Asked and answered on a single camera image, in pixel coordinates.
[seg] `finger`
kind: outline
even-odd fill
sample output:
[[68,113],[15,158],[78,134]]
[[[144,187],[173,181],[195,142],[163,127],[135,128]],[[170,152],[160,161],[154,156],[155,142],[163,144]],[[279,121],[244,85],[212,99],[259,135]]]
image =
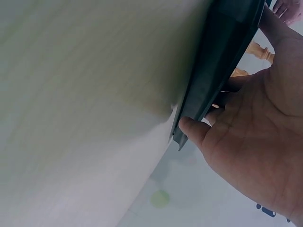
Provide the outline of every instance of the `finger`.
[[273,12],[276,13],[277,10],[283,5],[283,1],[282,0],[278,0],[276,1],[274,7],[273,7]]
[[233,92],[219,92],[214,104],[218,105],[221,108],[225,108],[225,105],[235,97],[236,93]]
[[289,37],[292,31],[268,7],[264,7],[259,26],[275,50],[279,42]]
[[238,92],[243,85],[251,79],[252,75],[241,77],[230,77],[228,82],[223,86],[222,91]]
[[205,118],[208,120],[211,126],[216,123],[216,120],[220,114],[224,112],[223,108],[211,108],[211,110],[207,113]]
[[287,10],[287,6],[283,4],[277,11],[276,15],[280,17]]
[[194,121],[189,117],[181,118],[179,121],[179,128],[200,149],[202,147],[202,142],[206,134],[211,129],[208,124],[204,122]]
[[296,18],[299,15],[299,11],[296,9],[288,9],[285,11],[285,13],[280,17],[280,20],[283,22],[286,21],[292,21],[294,18]]

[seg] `wooden chair leg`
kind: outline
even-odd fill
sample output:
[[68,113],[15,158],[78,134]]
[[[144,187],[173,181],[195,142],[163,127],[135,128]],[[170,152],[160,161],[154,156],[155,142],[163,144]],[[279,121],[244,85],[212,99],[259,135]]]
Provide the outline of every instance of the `wooden chair leg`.
[[271,64],[274,61],[274,54],[271,53],[268,48],[262,48],[258,43],[251,41],[249,44],[246,53],[250,53],[255,55],[259,59],[265,59],[269,61]]

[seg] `palm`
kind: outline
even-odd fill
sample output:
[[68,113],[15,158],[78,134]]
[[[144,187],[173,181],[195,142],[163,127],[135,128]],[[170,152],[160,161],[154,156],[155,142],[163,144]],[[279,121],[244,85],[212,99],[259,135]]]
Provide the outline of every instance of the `palm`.
[[276,51],[271,68],[231,78],[202,122],[182,119],[210,167],[254,201],[303,218],[303,37],[268,9],[261,28]]
[[303,153],[293,152],[303,143],[302,136],[288,126],[296,123],[303,128],[303,120],[275,107],[264,86],[269,73],[268,69],[254,75],[227,103],[201,149],[210,167],[236,189],[270,209],[283,207],[275,211],[290,217],[301,192],[288,196],[292,190],[288,186],[296,184],[296,178],[289,181],[295,174],[294,164],[289,163],[293,159],[296,165],[303,164]]

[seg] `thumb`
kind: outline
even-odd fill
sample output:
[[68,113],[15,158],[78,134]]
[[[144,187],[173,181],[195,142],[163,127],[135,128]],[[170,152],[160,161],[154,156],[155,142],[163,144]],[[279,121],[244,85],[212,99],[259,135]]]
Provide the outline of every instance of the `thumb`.
[[200,150],[202,150],[202,143],[206,134],[211,129],[208,124],[194,121],[189,117],[181,118],[179,128]]
[[275,50],[278,48],[281,40],[300,36],[283,23],[268,7],[264,7],[259,27]]

